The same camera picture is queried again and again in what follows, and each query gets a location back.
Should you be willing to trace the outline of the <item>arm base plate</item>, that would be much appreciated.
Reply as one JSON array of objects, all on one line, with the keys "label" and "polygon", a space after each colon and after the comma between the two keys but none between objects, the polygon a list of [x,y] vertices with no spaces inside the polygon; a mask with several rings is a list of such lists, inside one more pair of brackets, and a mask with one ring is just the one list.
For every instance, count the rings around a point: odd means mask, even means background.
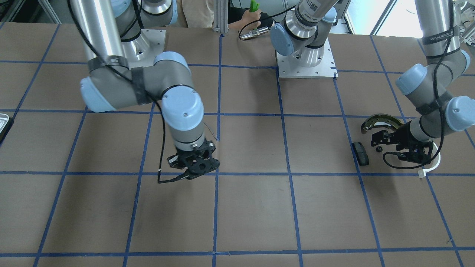
[{"label": "arm base plate", "polygon": [[289,56],[276,53],[280,78],[338,78],[334,56],[329,39],[322,47],[311,49],[304,47]]},{"label": "arm base plate", "polygon": [[135,38],[122,42],[129,68],[154,65],[155,58],[165,50],[165,29],[142,29]]}]

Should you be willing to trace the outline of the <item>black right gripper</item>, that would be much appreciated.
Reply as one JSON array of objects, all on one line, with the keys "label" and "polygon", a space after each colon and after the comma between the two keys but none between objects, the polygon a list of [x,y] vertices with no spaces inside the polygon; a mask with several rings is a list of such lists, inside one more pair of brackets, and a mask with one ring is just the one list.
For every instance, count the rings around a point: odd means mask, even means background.
[{"label": "black right gripper", "polygon": [[200,147],[195,146],[191,151],[177,149],[175,155],[167,158],[168,164],[171,168],[185,170],[176,178],[192,180],[219,168],[219,160],[212,156],[215,150],[214,142],[205,140]]}]

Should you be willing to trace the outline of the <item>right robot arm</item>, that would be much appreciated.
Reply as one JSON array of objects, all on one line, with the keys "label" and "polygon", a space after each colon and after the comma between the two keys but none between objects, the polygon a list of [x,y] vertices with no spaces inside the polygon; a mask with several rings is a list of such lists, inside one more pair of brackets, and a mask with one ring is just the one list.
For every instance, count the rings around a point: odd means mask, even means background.
[{"label": "right robot arm", "polygon": [[218,169],[214,142],[205,138],[204,106],[185,58],[157,51],[148,27],[176,22],[174,0],[69,0],[69,12],[85,42],[89,76],[81,80],[88,108],[101,113],[161,101],[163,125],[176,154],[174,178],[192,180]]}]

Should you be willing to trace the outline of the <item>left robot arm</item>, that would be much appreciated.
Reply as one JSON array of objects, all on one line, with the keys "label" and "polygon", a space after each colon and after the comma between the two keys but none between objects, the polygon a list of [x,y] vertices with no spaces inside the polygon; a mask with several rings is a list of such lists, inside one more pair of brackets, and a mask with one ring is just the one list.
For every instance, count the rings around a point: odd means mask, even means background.
[{"label": "left robot arm", "polygon": [[[323,22],[334,22],[334,0],[301,0],[271,30],[275,51],[290,56],[302,48],[319,48],[326,40]],[[426,65],[415,64],[396,81],[420,117],[371,137],[371,145],[396,146],[401,161],[424,166],[440,154],[447,135],[474,125],[474,99],[453,96],[447,87],[470,65],[460,48],[459,27],[451,0],[416,0]]]}]

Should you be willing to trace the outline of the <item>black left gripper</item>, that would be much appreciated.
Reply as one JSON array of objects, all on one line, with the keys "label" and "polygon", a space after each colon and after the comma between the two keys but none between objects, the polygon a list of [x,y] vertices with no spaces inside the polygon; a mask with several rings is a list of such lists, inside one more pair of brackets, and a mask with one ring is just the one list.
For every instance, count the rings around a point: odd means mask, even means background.
[{"label": "black left gripper", "polygon": [[376,147],[380,144],[395,144],[396,152],[386,152],[386,154],[395,155],[397,152],[423,150],[431,155],[433,152],[432,141],[419,141],[412,135],[409,124],[402,125],[395,132],[380,130],[371,135],[370,145]]}]

